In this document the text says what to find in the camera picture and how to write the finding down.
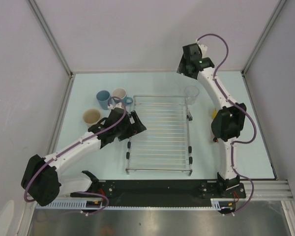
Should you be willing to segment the blue textured ceramic mug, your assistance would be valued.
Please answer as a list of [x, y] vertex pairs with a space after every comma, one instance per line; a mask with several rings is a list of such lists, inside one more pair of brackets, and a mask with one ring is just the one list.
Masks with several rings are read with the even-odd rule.
[[123, 88], [116, 88], [113, 90], [112, 96], [120, 98], [126, 105], [133, 103], [133, 98], [127, 96], [126, 90]]

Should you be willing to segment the blue-grey plastic tumbler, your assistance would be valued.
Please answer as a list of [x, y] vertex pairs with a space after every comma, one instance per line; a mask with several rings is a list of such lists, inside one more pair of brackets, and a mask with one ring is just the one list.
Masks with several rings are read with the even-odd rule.
[[108, 110], [108, 101], [111, 95], [107, 90], [101, 90], [97, 93], [96, 99], [103, 110]]

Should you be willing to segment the beige ceramic mug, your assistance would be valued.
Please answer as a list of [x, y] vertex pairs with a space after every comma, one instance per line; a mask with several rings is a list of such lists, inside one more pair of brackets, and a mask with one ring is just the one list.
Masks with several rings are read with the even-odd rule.
[[83, 113], [82, 118], [87, 127], [91, 127], [102, 119], [102, 115], [98, 109], [89, 109]]

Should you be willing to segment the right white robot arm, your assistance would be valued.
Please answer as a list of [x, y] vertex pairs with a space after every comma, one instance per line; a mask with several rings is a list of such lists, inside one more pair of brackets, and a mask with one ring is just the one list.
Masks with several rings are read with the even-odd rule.
[[213, 101], [216, 115], [211, 130], [221, 155], [216, 189], [220, 196], [229, 197], [240, 184], [236, 173], [235, 141], [243, 130], [246, 106], [231, 101], [232, 97], [217, 76], [212, 60], [204, 56], [206, 49], [197, 43], [183, 46], [177, 73], [199, 81]]

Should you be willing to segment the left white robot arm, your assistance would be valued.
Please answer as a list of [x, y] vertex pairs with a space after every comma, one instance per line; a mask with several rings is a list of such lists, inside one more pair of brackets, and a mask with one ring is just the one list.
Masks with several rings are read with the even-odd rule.
[[128, 113], [123, 108], [113, 108], [109, 116], [88, 128], [78, 140], [64, 149], [41, 157], [32, 156], [26, 166], [21, 186], [26, 202], [37, 202], [46, 206], [58, 196], [84, 192], [87, 196], [98, 193], [97, 179], [89, 171], [77, 175], [63, 173], [84, 156], [102, 149], [115, 139], [123, 141], [146, 131], [137, 113]]

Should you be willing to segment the clear glass cup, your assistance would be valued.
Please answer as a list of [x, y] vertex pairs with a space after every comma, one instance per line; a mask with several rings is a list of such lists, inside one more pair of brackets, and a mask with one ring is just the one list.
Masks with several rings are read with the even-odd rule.
[[193, 105], [199, 95], [200, 91], [196, 86], [187, 86], [184, 89], [184, 95], [186, 96], [187, 104]]

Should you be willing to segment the yellow ceramic mug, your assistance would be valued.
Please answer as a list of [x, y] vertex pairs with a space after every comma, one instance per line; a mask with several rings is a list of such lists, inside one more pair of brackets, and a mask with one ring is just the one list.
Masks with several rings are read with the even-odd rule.
[[212, 113], [212, 119], [215, 119], [216, 115], [217, 115], [217, 110], [215, 109]]

